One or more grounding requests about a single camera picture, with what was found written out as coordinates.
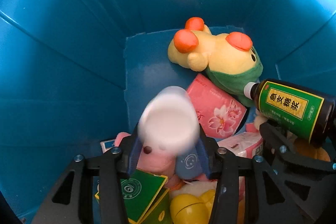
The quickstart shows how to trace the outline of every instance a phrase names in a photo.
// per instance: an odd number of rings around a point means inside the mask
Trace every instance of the green box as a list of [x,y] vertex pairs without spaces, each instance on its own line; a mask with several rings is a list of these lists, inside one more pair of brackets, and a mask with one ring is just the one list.
[[[165,176],[136,170],[128,180],[120,180],[128,220],[131,224],[171,224],[169,190]],[[95,194],[99,202],[99,192]]]

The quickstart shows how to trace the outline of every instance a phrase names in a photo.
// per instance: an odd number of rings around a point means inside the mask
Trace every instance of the white cylindrical object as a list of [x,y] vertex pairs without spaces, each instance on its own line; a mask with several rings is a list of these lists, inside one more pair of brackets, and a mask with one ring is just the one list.
[[188,93],[179,86],[169,86],[152,99],[138,124],[142,142],[175,155],[191,149],[199,134],[194,106]]
[[245,95],[247,98],[251,99],[251,100],[253,100],[253,99],[251,98],[251,89],[252,89],[252,87],[253,87],[255,84],[257,84],[257,83],[255,83],[255,82],[248,82],[248,83],[246,84],[246,86],[244,87],[244,95]]

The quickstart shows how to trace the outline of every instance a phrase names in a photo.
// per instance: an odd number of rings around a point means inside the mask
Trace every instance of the metal screw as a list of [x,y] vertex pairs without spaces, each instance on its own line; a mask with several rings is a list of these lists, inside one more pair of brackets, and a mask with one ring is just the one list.
[[263,162],[264,158],[263,158],[262,156],[255,156],[255,157],[254,157],[254,160],[255,160],[256,162]]
[[76,155],[76,156],[73,158],[73,160],[74,160],[75,162],[80,162],[80,161],[82,161],[83,159],[84,159],[84,156],[83,156],[83,155],[80,155],[80,154]]
[[119,154],[121,152],[121,148],[120,147],[112,147],[111,148],[111,153],[112,154]]
[[285,145],[280,146],[280,153],[284,154],[287,151],[287,147]]
[[217,149],[217,152],[221,155],[224,155],[224,154],[226,154],[227,150],[226,150],[225,147],[220,147],[220,148]]

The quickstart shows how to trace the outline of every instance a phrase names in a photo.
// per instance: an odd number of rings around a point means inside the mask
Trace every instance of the yellow plastic egg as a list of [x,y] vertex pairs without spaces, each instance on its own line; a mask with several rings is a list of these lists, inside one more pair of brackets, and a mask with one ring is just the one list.
[[215,193],[216,191],[211,189],[209,191],[206,191],[205,193],[203,193],[199,198],[200,200],[203,201],[203,203],[205,204],[205,206],[208,209],[209,212],[209,218],[211,216],[211,211],[212,211],[212,206],[213,206],[213,202],[215,200]]
[[181,194],[170,203],[170,214],[174,224],[208,224],[209,213],[199,198]]

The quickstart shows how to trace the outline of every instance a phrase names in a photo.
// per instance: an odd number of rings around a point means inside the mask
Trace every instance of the white bottle cap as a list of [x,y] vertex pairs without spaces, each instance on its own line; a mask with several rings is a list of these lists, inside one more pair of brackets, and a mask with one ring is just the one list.
[[252,89],[252,87],[253,87],[255,84],[257,84],[257,83],[255,83],[255,82],[248,82],[248,83],[246,84],[246,86],[244,87],[244,95],[245,95],[247,98],[251,99],[251,100],[252,100],[252,98],[251,98],[251,89]]
[[188,93],[179,86],[169,86],[152,99],[138,124],[143,143],[174,155],[191,149],[199,134],[196,111]]

